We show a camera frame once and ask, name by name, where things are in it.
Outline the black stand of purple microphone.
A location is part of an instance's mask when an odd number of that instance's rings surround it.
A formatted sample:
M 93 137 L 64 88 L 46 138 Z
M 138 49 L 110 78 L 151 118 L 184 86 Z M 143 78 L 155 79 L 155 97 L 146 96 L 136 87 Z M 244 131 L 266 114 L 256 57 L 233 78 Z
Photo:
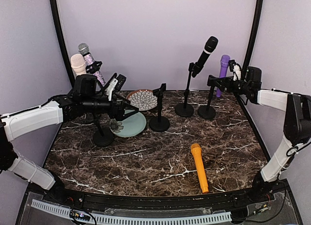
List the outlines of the black stand of purple microphone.
M 211 101 L 213 98 L 214 89 L 215 89 L 215 87 L 210 87 L 207 104 L 201 105 L 198 108 L 198 115 L 201 118 L 204 118 L 206 120 L 211 120 L 211 119 L 215 118 L 215 116 L 216 116 L 215 109 L 213 107 L 211 107 Z

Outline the orange microphone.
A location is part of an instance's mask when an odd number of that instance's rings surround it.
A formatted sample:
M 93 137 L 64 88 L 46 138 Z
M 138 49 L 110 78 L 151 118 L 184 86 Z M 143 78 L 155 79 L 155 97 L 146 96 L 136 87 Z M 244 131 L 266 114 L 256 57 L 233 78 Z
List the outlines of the orange microphone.
M 207 182 L 207 176 L 206 176 L 203 159 L 202 159 L 201 146 L 198 143 L 192 144 L 190 148 L 190 152 L 195 162 L 201 191 L 202 193 L 208 193 L 209 192 L 208 182 Z

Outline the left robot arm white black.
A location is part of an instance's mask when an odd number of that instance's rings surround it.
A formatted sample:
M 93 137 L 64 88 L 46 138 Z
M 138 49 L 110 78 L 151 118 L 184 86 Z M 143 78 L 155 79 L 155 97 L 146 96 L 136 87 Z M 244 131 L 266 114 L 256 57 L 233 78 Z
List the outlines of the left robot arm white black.
M 30 107 L 0 117 L 0 170 L 9 171 L 24 180 L 49 191 L 57 203 L 69 199 L 63 182 L 54 173 L 37 165 L 15 150 L 12 142 L 29 133 L 36 133 L 49 126 L 60 125 L 90 113 L 96 117 L 107 114 L 109 118 L 122 121 L 138 113 L 128 99 L 117 94 L 126 77 L 114 73 L 106 85 L 96 76 L 77 76 L 73 88 L 67 94 L 50 97 L 44 104 Z

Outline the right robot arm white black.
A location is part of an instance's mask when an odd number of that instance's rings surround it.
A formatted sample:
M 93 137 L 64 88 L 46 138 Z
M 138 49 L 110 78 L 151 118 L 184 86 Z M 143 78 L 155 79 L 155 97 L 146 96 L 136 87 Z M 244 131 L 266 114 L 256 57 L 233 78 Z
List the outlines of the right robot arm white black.
M 207 80 L 211 88 L 244 95 L 253 104 L 284 113 L 280 144 L 271 159 L 256 174 L 253 188 L 248 191 L 248 199 L 253 203 L 266 196 L 266 187 L 276 182 L 295 156 L 311 144 L 311 97 L 277 89 L 263 89 L 261 76 L 261 69 L 248 67 L 246 73 L 234 72 L 233 76 L 222 78 L 210 75 Z

